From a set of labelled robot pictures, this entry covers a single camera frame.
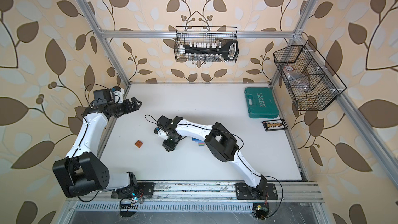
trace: wooden block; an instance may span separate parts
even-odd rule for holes
[[[138,140],[137,142],[135,142],[135,145],[139,148],[142,146],[142,142]]]

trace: black wire basket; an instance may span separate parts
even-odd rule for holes
[[[176,26],[174,55],[177,62],[236,62],[239,53],[237,27],[189,27]]]
[[[278,71],[285,82],[293,104],[299,111],[318,110],[328,107],[347,87],[326,59],[319,65],[310,51],[313,46],[291,45],[273,53]],[[324,70],[336,75],[341,85],[336,86]]]

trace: metal grate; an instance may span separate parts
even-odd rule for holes
[[[176,26],[174,55],[177,62],[236,62],[239,53],[237,27],[189,27]],[[227,32],[227,28],[233,28],[234,31]]]
[[[135,204],[140,212],[233,212],[251,213],[253,212],[252,202],[149,202]],[[96,201],[80,202],[76,206],[76,211],[119,211],[119,201]]]
[[[305,45],[291,45],[273,55],[297,110],[324,110],[343,91],[331,82],[323,69],[328,69],[332,75],[336,72],[327,62],[325,66],[319,65]],[[302,76],[289,80],[289,71]]]

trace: green tool case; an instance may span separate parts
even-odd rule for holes
[[[276,118],[279,110],[276,107],[272,89],[269,87],[246,87],[246,104],[251,118]]]

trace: leaf wallpaper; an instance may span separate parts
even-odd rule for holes
[[[363,116],[398,157],[398,0],[319,0],[305,27]]]
[[[307,0],[87,0],[106,30],[235,26],[293,30]]]
[[[176,61],[174,40],[113,38],[111,46],[131,82],[253,83],[268,82],[276,71],[272,53],[286,47],[283,38],[246,38],[233,62]]]
[[[343,79],[348,95],[395,156],[397,3],[319,0],[303,32]],[[321,112],[297,111],[282,80],[275,91],[305,169],[320,185],[334,221],[394,223],[398,192],[338,103]],[[373,192],[375,184],[380,190]]]
[[[65,196],[52,164],[74,143],[87,101],[99,89],[93,83],[120,84],[76,6],[74,0],[0,1],[4,223],[49,224],[57,218]]]

